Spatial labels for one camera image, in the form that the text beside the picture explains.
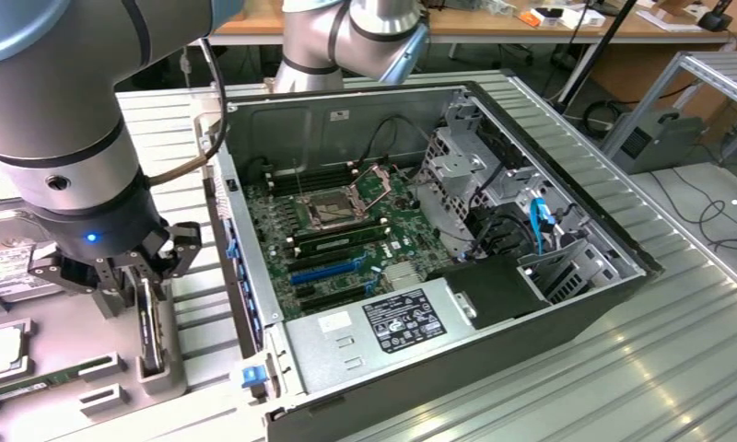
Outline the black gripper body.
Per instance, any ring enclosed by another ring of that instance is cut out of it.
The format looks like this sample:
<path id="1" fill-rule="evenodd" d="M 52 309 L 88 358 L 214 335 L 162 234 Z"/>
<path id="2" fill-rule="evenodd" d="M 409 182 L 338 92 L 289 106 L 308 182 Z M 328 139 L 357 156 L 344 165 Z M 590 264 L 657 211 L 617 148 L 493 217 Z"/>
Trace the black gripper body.
<path id="1" fill-rule="evenodd" d="M 97 260 L 132 252 L 154 256 L 170 237 L 144 181 L 97 206 L 69 211 L 36 206 L 33 214 L 56 243 L 64 272 L 76 276 L 94 274 Z"/>

